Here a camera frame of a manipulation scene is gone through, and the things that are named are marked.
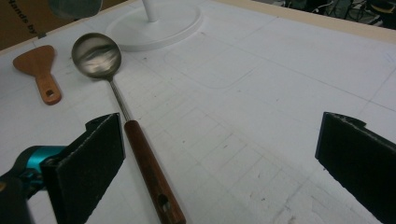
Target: white round base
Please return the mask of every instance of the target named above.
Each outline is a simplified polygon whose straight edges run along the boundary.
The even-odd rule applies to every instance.
[[[183,3],[155,5],[158,20],[149,22],[143,7],[113,21],[106,29],[124,51],[159,49],[193,34],[202,23],[200,8]]]

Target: spatula handle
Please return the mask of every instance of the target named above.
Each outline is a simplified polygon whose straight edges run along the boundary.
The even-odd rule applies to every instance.
[[[50,73],[35,77],[35,82],[37,83],[41,99],[43,99],[44,103],[47,105],[55,105],[61,101],[61,92]]]
[[[129,120],[125,123],[124,130],[161,223],[186,223],[186,218],[163,175],[160,165],[154,157],[139,123],[136,120]]]

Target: spatula head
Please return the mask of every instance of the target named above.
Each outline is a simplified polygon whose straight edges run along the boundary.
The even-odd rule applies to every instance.
[[[54,48],[46,45],[23,53],[14,59],[13,64],[21,72],[39,77],[50,73],[54,57]]]

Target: spatula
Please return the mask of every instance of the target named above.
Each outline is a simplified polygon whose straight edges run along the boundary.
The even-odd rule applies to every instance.
[[[62,99],[61,92],[50,73],[54,57],[54,48],[46,45],[29,50],[13,61],[18,70],[35,77],[41,98],[47,105],[55,105]]]

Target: ladle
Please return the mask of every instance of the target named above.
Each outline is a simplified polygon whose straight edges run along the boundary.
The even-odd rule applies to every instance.
[[[83,75],[106,79],[110,83],[122,114],[127,120],[124,125],[124,131],[131,144],[161,223],[186,223],[186,218],[163,175],[160,165],[154,157],[139,123],[130,119],[117,86],[113,82],[113,77],[121,64],[121,54],[118,45],[106,35],[97,33],[86,34],[80,37],[73,46],[72,58],[76,68]]]

